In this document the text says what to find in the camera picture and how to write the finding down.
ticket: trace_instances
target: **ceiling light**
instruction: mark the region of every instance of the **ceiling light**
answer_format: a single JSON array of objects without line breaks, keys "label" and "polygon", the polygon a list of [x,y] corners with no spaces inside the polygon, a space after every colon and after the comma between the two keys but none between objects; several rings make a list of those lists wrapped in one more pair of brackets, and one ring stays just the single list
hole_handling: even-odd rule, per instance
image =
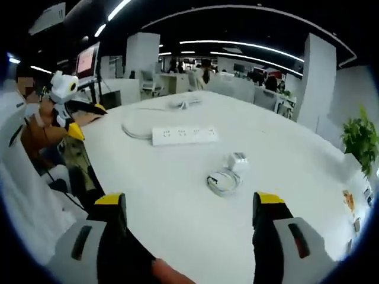
[{"label": "ceiling light", "polygon": [[233,53],[215,52],[215,51],[211,51],[211,54],[219,54],[219,55],[225,55],[225,56],[234,56],[234,57],[240,57],[240,58],[245,58],[245,59],[255,60],[255,61],[259,61],[259,62],[262,62],[262,63],[270,64],[270,65],[273,65],[273,66],[279,67],[279,68],[281,68],[281,69],[284,69],[284,70],[287,70],[287,71],[293,72],[293,73],[295,73],[295,74],[297,74],[297,75],[299,75],[299,76],[302,76],[302,75],[303,75],[303,74],[298,73],[298,72],[296,72],[295,70],[292,70],[292,69],[290,69],[290,68],[287,68],[287,67],[284,67],[284,66],[278,65],[278,64],[276,64],[276,63],[266,61],[266,60],[262,60],[262,59],[254,58],[254,57],[249,57],[249,56],[239,55],[239,54],[233,54]]},{"label": "ceiling light", "polygon": [[296,59],[300,62],[304,62],[303,59],[296,57],[296,56],[293,56],[293,55],[290,55],[286,52],[283,52],[283,51],[280,51],[277,49],[271,49],[270,47],[259,46],[257,44],[252,44],[252,43],[239,43],[237,41],[226,41],[226,40],[189,40],[189,41],[181,41],[180,42],[180,44],[187,44],[187,43],[226,43],[226,44],[237,44],[240,46],[251,46],[251,47],[256,47],[257,49],[264,49],[264,50],[269,50],[272,52],[280,53],[280,54],[283,54],[283,55],[288,56],[290,58]]},{"label": "ceiling light", "polygon": [[60,64],[66,63],[66,62],[68,62],[68,61],[69,61],[68,59],[63,59],[63,60],[61,60],[60,62],[57,62],[57,65],[60,65]]},{"label": "ceiling light", "polygon": [[45,73],[48,73],[48,74],[51,74],[50,71],[47,71],[45,69],[42,69],[42,68],[39,68],[39,67],[36,67],[36,66],[30,66],[30,68],[33,68],[35,70],[38,70],[38,71],[42,71],[42,72],[45,72]]},{"label": "ceiling light", "polygon": [[10,58],[9,58],[9,62],[11,62],[11,63],[15,63],[15,64],[19,64],[21,61],[19,61],[19,60],[16,59],[16,58],[10,57]]},{"label": "ceiling light", "polygon": [[102,25],[102,26],[97,30],[97,32],[95,33],[95,37],[98,37],[98,36],[101,34],[101,32],[103,31],[103,29],[105,28],[105,26],[106,26],[106,24]]},{"label": "ceiling light", "polygon": [[131,0],[123,0],[116,8],[114,8],[114,10],[112,11],[112,13],[109,14],[108,16],[108,21],[110,21],[111,19],[114,18],[114,16],[117,15],[118,12],[121,11],[122,8],[125,7],[126,4],[128,4]]}]

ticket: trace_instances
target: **human hand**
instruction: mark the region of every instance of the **human hand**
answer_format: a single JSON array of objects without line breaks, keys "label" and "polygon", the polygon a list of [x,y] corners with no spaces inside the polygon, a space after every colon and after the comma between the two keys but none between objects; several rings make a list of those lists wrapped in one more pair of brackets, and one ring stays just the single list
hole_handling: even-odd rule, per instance
[{"label": "human hand", "polygon": [[93,120],[97,118],[101,118],[101,114],[92,114],[92,113],[87,113],[87,114],[80,114],[74,117],[75,122],[81,127],[87,124],[90,124],[93,122]]},{"label": "human hand", "polygon": [[155,260],[152,265],[152,273],[162,284],[195,284],[195,282],[177,272],[162,259]]},{"label": "human hand", "polygon": [[43,98],[40,104],[40,116],[44,126],[50,126],[53,123],[54,103],[48,98]]}]

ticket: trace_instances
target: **charger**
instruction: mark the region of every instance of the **charger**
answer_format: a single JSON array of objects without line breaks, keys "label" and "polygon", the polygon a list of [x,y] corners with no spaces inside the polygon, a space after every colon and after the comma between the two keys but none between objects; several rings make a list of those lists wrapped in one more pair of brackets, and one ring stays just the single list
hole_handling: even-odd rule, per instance
[{"label": "charger", "polygon": [[249,168],[249,162],[244,153],[235,152],[227,159],[227,168],[235,173],[244,172]]}]

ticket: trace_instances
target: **computer monitor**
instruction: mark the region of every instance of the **computer monitor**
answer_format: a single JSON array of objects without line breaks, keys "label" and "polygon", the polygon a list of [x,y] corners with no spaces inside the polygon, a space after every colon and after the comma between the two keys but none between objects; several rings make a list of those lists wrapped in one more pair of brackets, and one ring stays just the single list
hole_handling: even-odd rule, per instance
[{"label": "computer monitor", "polygon": [[76,75],[80,79],[96,76],[99,43],[88,47],[78,55],[76,60]]},{"label": "computer monitor", "polygon": [[234,71],[244,73],[245,67],[244,65],[241,65],[241,64],[235,64]]}]

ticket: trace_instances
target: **power strip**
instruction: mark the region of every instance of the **power strip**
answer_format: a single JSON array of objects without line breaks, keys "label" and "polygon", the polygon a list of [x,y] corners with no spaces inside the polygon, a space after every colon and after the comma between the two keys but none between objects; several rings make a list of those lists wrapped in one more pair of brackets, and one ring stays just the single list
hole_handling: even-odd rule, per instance
[{"label": "power strip", "polygon": [[217,142],[219,135],[216,129],[209,127],[165,127],[153,128],[153,145],[201,144]]}]

